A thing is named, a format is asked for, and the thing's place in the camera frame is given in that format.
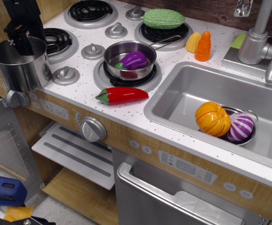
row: yellow corn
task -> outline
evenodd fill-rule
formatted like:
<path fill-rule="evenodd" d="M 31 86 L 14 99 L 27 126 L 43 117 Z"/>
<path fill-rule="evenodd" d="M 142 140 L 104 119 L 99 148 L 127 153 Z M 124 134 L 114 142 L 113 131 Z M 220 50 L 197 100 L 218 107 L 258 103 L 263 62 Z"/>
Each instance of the yellow corn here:
<path fill-rule="evenodd" d="M 186 50 L 188 52 L 195 53 L 197 45 L 198 45 L 199 41 L 201 40 L 201 37 L 202 37 L 202 35 L 199 32 L 193 33 L 189 37 L 189 39 L 185 45 Z"/>

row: red chili pepper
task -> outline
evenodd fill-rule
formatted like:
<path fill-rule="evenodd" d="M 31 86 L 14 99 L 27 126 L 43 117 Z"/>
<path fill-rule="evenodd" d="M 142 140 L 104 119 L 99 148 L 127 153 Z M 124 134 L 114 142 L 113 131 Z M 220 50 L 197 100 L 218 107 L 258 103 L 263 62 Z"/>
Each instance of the red chili pepper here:
<path fill-rule="evenodd" d="M 114 87 L 103 89 L 95 98 L 106 105 L 118 105 L 141 101 L 148 97 L 147 92 L 138 88 Z"/>

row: oven door handle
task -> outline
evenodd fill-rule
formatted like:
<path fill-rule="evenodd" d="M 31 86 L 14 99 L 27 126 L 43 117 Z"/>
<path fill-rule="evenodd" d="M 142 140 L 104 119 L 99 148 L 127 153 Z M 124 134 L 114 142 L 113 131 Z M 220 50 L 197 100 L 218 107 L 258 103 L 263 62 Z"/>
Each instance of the oven door handle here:
<path fill-rule="evenodd" d="M 117 177 L 123 183 L 145 193 L 154 199 L 174 208 L 187 216 L 206 225 L 243 225 L 244 221 L 222 209 L 205 202 L 185 191 L 178 191 L 171 195 L 135 176 L 130 171 L 132 166 L 123 162 L 118 170 Z"/>

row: stainless steel sink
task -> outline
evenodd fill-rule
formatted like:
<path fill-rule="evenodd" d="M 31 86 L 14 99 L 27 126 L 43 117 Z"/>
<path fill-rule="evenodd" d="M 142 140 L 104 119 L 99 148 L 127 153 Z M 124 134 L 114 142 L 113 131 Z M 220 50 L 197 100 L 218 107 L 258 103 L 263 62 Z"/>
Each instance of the stainless steel sink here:
<path fill-rule="evenodd" d="M 240 110 L 249 109 L 259 118 L 256 135 L 237 146 L 202 133 L 195 112 L 213 101 Z M 191 62 L 177 64 L 144 108 L 145 116 L 158 124 L 272 167 L 272 85 Z"/>

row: faucet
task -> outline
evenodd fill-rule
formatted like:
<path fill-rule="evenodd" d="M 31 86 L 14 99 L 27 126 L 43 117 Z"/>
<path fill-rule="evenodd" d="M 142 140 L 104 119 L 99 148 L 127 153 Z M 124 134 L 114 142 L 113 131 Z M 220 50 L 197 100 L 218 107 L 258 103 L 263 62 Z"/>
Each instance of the faucet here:
<path fill-rule="evenodd" d="M 251 28 L 238 52 L 238 59 L 249 65 L 262 60 L 271 60 L 265 71 L 265 81 L 272 83 L 272 45 L 267 43 L 268 33 L 265 30 L 272 11 L 272 0 L 263 0 L 254 28 Z"/>

